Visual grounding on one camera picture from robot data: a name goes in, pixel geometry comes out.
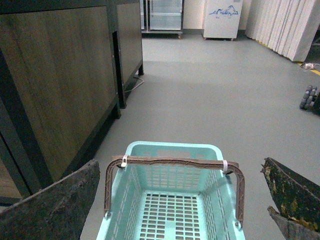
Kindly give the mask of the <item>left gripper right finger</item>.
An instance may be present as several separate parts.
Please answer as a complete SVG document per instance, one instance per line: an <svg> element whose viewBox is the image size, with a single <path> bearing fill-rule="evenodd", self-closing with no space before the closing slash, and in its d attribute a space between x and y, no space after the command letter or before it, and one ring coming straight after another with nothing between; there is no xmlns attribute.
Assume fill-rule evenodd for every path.
<svg viewBox="0 0 320 240"><path fill-rule="evenodd" d="M320 238L320 186L271 157L261 172L277 209L269 215L286 240Z"/></svg>

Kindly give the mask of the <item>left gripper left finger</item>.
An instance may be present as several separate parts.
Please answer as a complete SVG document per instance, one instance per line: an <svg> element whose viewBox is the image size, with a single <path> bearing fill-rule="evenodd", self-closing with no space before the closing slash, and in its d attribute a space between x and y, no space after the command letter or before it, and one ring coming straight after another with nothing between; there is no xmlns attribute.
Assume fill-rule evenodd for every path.
<svg viewBox="0 0 320 240"><path fill-rule="evenodd" d="M97 160L0 214L2 240L78 240L100 181Z"/></svg>

